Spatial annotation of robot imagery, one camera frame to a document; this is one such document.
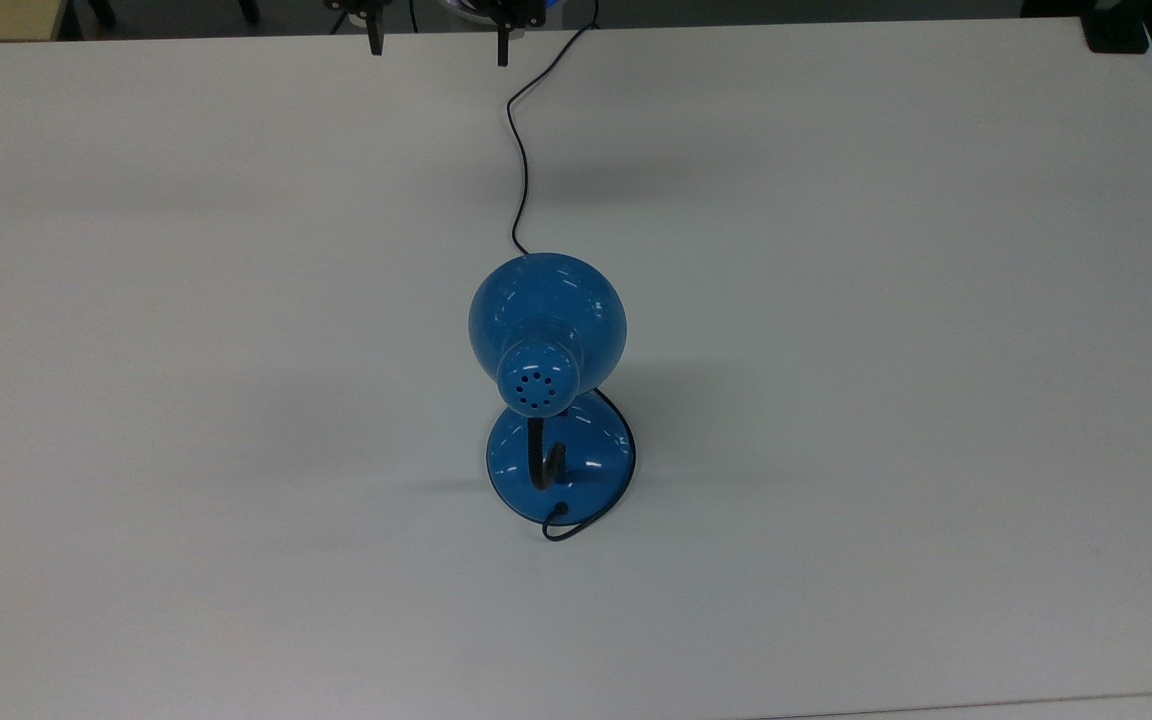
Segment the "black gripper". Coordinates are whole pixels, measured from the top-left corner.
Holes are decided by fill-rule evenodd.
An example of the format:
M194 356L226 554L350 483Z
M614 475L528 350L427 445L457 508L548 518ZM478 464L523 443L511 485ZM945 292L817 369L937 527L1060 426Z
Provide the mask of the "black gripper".
M366 22L370 53L381 56L385 31L384 9L394 1L325 1L328 10L346 12L353 18ZM544 26L550 14L548 1L435 1L452 17L467 22L495 26L495 63L500 68L509 65L509 37L511 29Z

